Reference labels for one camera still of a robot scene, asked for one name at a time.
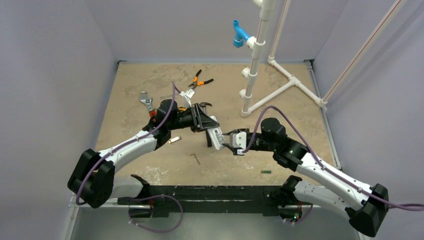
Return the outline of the white air conditioner remote control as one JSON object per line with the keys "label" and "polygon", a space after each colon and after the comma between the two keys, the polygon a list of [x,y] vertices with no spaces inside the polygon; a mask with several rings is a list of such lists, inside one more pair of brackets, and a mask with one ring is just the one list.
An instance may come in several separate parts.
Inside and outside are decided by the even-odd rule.
{"label": "white air conditioner remote control", "polygon": [[[218,122],[218,120],[216,119],[215,116],[210,116],[212,119],[216,120]],[[221,126],[219,127],[215,127],[215,128],[211,128],[211,129],[207,129],[211,141],[212,141],[212,146],[217,150],[222,150],[225,148],[225,146],[223,144],[226,143]]]}

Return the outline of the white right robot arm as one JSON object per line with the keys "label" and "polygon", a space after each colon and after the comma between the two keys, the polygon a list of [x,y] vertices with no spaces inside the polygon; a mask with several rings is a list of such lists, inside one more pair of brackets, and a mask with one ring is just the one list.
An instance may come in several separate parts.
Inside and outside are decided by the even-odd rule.
{"label": "white right robot arm", "polygon": [[226,135],[224,146],[234,155],[244,150],[271,152],[278,165],[307,176],[318,186],[294,176],[287,179],[280,196],[288,204],[296,200],[328,208],[342,215],[361,234],[375,237],[385,219],[389,205],[388,189],[377,183],[369,185],[314,157],[304,144],[290,138],[286,128],[274,117],[260,123],[260,133],[248,128],[234,129]]}

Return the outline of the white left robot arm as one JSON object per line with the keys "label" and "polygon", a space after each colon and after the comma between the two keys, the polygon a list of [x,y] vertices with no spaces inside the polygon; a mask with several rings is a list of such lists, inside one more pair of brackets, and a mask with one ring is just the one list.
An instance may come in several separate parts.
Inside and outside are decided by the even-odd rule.
{"label": "white left robot arm", "polygon": [[149,199],[148,183],[137,175],[118,179],[115,174],[137,158],[154,152],[171,139],[172,131],[190,128],[194,133],[218,128],[217,120],[208,116],[195,103],[180,110],[175,101],[163,100],[145,127],[133,137],[108,149],[85,150],[67,182],[76,194],[76,204],[88,204],[93,209],[109,199],[130,198],[138,205]]}

